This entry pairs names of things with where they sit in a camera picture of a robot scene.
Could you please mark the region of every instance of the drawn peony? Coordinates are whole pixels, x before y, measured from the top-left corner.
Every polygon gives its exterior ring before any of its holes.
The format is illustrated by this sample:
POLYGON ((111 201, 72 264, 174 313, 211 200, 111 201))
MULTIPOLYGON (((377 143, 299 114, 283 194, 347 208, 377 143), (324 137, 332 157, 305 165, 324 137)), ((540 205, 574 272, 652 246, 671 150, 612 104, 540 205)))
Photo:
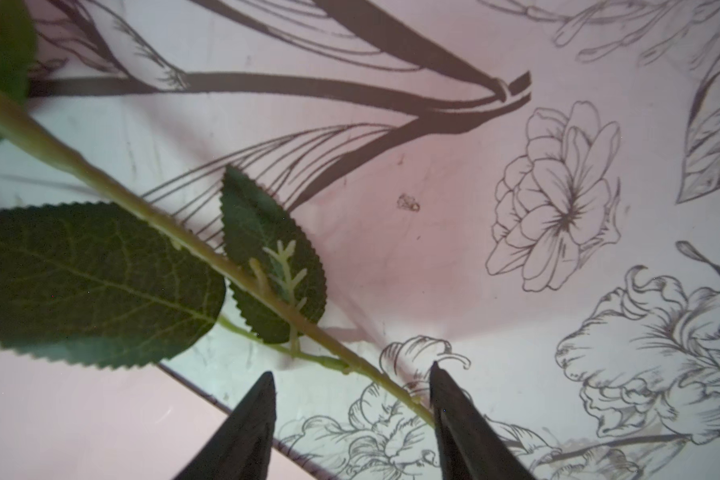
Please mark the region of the drawn peony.
POLYGON ((523 267, 523 288, 559 289, 602 245, 620 238, 614 195, 603 178, 620 143, 619 126, 600 128, 589 102, 566 116, 538 108, 528 120, 526 155, 510 163, 496 187, 497 244, 491 275, 523 267))
POLYGON ((671 276, 626 274, 582 327, 557 347, 565 375, 582 382, 598 436, 626 436, 656 422, 706 443, 720 435, 720 292, 687 296, 671 276))

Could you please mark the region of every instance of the green leaf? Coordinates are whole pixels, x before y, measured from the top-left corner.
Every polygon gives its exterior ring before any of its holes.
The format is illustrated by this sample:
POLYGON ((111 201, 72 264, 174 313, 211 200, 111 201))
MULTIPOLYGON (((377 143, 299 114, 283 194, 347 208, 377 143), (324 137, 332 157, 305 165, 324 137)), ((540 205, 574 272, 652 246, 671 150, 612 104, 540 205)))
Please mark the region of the green leaf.
POLYGON ((142 366, 213 326, 224 279, 114 204, 0 210, 0 346, 142 366))
POLYGON ((37 33, 24 0, 0 0, 0 91, 23 104, 28 70, 38 49, 37 33))
MULTIPOLYGON (((300 306, 304 317, 317 323, 326 310, 326 274, 293 218, 256 182, 232 167, 224 176, 221 212, 227 256, 252 275, 256 272, 250 267, 250 259, 258 260, 269 277, 269 288, 283 301, 300 306), (303 278, 294 286, 300 276, 303 278)), ((232 291, 242 317, 262 341, 288 341, 287 322, 249 293, 234 285, 232 291)))
POLYGON ((0 0, 0 55, 6 69, 28 67, 37 50, 38 36, 24 0, 0 0))

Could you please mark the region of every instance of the green stem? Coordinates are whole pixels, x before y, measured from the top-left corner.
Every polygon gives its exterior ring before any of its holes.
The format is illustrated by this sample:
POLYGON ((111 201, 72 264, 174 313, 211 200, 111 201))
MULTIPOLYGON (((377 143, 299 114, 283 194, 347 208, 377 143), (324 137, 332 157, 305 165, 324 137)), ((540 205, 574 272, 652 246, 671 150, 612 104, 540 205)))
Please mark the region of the green stem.
POLYGON ((348 369, 361 373, 389 391, 431 426, 434 419, 429 410, 416 402, 408 392, 384 372, 345 347, 326 331, 311 323, 297 308, 280 300, 269 289, 258 287, 256 279, 245 274, 242 268, 224 255, 218 254, 208 244, 178 225, 171 216, 164 214, 125 188, 114 178, 89 164, 79 152, 67 147, 32 119, 22 108, 0 92, 0 136, 9 140, 29 155, 82 180, 86 185, 109 197, 119 206, 144 220, 159 232, 167 235, 192 255, 205 261, 215 271, 224 275, 240 289, 252 295, 261 304, 277 313, 299 332, 315 340, 330 353, 346 362, 348 369))
POLYGON ((289 348, 284 347, 282 345, 277 345, 274 343, 264 343, 258 336, 256 336, 255 333, 249 332, 248 330, 245 330, 243 328, 240 328, 239 326, 235 325, 230 321, 230 319, 226 318, 224 315, 219 315, 219 324, 226 328, 228 331, 231 331, 232 333, 236 333, 240 336, 244 336, 248 340, 252 340, 256 343, 260 343, 261 345, 268 346, 272 350, 276 350, 280 353, 285 353, 288 356, 293 356, 297 359, 307 360, 308 362, 314 362, 318 363, 322 366, 324 366, 327 369, 336 370, 337 372, 346 373, 347 370, 349 370, 349 365, 344 361, 340 359, 333 358, 332 356, 324 356, 324 355, 310 355, 308 353, 305 353, 301 350, 299 350, 296 354, 294 354, 289 348))

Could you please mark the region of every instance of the stain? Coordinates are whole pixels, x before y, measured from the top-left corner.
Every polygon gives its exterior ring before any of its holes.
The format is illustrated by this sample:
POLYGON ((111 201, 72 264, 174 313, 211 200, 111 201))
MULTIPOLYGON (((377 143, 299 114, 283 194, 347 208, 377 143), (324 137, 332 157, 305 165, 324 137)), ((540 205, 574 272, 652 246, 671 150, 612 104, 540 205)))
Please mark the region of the stain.
POLYGON ((402 194, 398 198, 398 208, 400 210, 408 210, 409 212, 418 212, 422 206, 418 204, 415 198, 408 194, 402 194))

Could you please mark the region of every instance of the white paper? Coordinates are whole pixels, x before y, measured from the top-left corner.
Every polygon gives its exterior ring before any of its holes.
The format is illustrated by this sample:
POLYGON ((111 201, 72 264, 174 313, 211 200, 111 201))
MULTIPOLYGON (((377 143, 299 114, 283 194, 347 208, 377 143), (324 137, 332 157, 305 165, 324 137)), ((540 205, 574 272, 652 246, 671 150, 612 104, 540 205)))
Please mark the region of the white paper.
MULTIPOLYGON (((720 0, 35 10, 43 125, 214 246, 204 174, 243 166, 322 258, 321 326, 411 388, 442 361, 535 476, 720 478, 720 0)), ((0 145, 0 207, 96 197, 0 145)), ((273 370, 319 478, 439 478, 363 377, 218 326, 166 364, 228 406, 273 370)))

